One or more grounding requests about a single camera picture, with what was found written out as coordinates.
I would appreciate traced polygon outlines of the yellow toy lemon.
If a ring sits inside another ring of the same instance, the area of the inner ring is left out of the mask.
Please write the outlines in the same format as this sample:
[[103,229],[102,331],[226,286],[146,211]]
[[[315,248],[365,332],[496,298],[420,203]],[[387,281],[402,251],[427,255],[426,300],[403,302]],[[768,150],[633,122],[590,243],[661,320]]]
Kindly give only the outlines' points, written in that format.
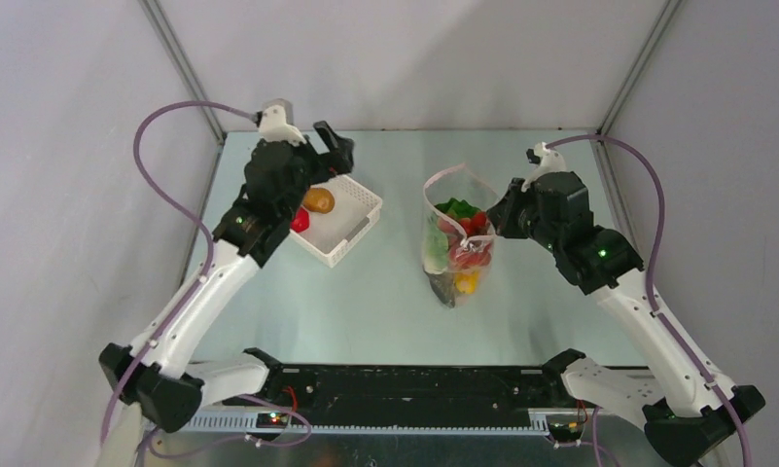
[[453,279],[454,289],[459,295],[473,295],[478,288],[479,278],[478,269],[457,272]]

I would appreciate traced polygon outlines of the grey toy fish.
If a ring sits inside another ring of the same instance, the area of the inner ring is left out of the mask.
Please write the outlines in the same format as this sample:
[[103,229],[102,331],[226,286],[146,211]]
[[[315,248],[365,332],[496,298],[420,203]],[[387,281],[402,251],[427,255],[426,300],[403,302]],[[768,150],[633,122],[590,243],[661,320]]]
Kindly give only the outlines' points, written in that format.
[[454,287],[454,275],[450,272],[440,274],[427,274],[432,292],[442,305],[455,308],[456,292]]

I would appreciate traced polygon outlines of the green toy lettuce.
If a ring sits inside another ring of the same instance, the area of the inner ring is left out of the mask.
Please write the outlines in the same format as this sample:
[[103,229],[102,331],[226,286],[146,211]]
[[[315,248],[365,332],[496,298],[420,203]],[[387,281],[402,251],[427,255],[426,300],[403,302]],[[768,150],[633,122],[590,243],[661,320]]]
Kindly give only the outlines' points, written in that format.
[[457,198],[435,205],[424,226],[422,263],[425,271],[431,274],[462,271],[448,266],[447,253],[456,243],[463,248],[470,243],[492,244],[488,238],[483,238],[484,235],[470,235],[470,221],[479,211],[483,210]]

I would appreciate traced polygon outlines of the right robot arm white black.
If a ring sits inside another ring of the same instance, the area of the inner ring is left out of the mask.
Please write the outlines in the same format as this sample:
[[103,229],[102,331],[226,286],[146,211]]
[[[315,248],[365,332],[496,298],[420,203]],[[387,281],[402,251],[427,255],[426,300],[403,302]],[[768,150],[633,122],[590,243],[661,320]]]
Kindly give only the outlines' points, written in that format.
[[671,466],[693,466],[765,405],[710,363],[656,291],[644,263],[618,231],[595,224],[588,190],[570,171],[514,178],[486,212],[497,235],[529,239],[550,252],[560,274],[612,316],[652,379],[638,380],[568,349],[544,366],[546,400],[589,402],[631,423]]

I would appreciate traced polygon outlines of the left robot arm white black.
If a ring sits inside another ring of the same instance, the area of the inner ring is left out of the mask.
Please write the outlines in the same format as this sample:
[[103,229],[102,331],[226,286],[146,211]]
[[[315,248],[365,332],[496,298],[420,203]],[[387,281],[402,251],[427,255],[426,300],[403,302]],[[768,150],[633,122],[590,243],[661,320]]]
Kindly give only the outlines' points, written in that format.
[[190,360],[233,295],[289,236],[309,189],[352,171],[354,141],[324,121],[313,129],[326,152],[300,132],[260,132],[237,197],[208,234],[200,269],[132,343],[110,342],[101,350],[98,362],[114,397],[138,405],[157,428],[174,433],[201,407],[237,397],[243,388],[261,405],[282,397],[283,377],[253,356],[212,374],[197,373]]

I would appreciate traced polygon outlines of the clear zip top bag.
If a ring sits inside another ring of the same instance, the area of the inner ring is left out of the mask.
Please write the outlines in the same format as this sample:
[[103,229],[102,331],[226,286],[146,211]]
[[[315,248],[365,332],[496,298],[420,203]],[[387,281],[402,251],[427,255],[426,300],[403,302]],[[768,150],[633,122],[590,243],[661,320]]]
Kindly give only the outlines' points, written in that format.
[[486,210],[497,195],[463,163],[432,175],[422,195],[422,269],[442,305],[456,308],[490,269],[495,230]]

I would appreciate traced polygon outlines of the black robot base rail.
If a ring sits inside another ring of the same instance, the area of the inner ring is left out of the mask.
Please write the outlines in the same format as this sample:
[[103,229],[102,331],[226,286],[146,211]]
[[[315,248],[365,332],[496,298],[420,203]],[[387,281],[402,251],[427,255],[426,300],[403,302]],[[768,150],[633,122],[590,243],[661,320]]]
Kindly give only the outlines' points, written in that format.
[[525,427],[538,409],[589,405],[540,366],[283,363],[256,347],[269,373],[256,396],[309,423],[384,427]]

